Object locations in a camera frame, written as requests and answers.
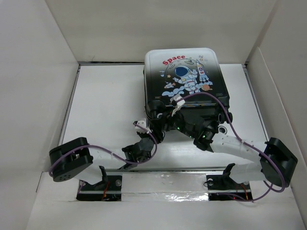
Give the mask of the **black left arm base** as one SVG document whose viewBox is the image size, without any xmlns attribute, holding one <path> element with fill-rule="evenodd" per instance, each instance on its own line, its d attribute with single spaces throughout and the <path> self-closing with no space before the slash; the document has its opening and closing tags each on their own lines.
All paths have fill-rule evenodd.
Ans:
<svg viewBox="0 0 307 230">
<path fill-rule="evenodd" d="M 108 175 L 103 166 L 99 166 L 101 180 L 94 185 L 81 181 L 76 199 L 78 201 L 121 201 L 122 175 Z"/>
</svg>

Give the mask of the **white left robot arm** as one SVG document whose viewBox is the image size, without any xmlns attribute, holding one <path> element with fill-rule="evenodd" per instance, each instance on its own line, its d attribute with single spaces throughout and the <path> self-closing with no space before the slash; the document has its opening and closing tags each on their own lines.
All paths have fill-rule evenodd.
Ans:
<svg viewBox="0 0 307 230">
<path fill-rule="evenodd" d="M 52 177 L 54 182 L 64 182 L 78 176 L 89 168 L 95 160 L 99 159 L 91 155 L 91 149 L 101 150 L 124 162 L 124 165 L 119 168 L 120 170 L 130 170 L 147 163 L 157 153 L 158 144 L 164 140 L 164 131 L 159 126 L 147 124 L 145 120 L 135 121 L 133 125 L 141 139 L 139 142 L 122 149 L 124 158 L 104 147 L 91 145 L 87 138 L 80 137 L 50 150 L 49 176 Z"/>
</svg>

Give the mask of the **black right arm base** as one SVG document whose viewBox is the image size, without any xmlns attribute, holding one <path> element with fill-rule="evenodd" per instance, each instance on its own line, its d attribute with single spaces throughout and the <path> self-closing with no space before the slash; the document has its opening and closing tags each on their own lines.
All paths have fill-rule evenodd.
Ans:
<svg viewBox="0 0 307 230">
<path fill-rule="evenodd" d="M 208 189 L 209 201 L 249 201 L 253 199 L 249 184 L 238 184 L 229 177 L 234 165 L 234 163 L 229 164 L 222 174 L 206 176 L 203 185 Z"/>
</svg>

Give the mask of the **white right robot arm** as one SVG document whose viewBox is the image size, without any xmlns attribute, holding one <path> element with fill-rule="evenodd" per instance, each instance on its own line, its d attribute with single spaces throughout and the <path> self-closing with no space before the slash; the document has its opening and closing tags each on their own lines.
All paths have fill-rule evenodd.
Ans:
<svg viewBox="0 0 307 230">
<path fill-rule="evenodd" d="M 288 187 L 298 163 L 297 157 L 277 138 L 266 142 L 239 139 L 219 131 L 226 121 L 223 114 L 216 118 L 187 116 L 177 111 L 166 117 L 168 128 L 173 128 L 193 139 L 202 151 L 224 153 L 248 160 L 248 164 L 229 164 L 223 172 L 226 188 L 245 181 L 268 181 L 279 187 Z"/>
</svg>

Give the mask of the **black suitcase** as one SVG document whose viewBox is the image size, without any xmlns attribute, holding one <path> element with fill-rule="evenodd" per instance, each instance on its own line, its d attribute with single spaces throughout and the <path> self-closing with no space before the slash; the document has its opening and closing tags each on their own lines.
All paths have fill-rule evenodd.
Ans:
<svg viewBox="0 0 307 230">
<path fill-rule="evenodd" d="M 166 117 L 174 109 L 170 99 L 176 94 L 185 100 L 179 110 L 183 115 L 216 118 L 223 114 L 225 122 L 233 120 L 230 95 L 212 49 L 151 50 L 145 55 L 143 75 L 148 122 L 162 125 L 164 134 L 175 130 L 167 127 Z"/>
</svg>

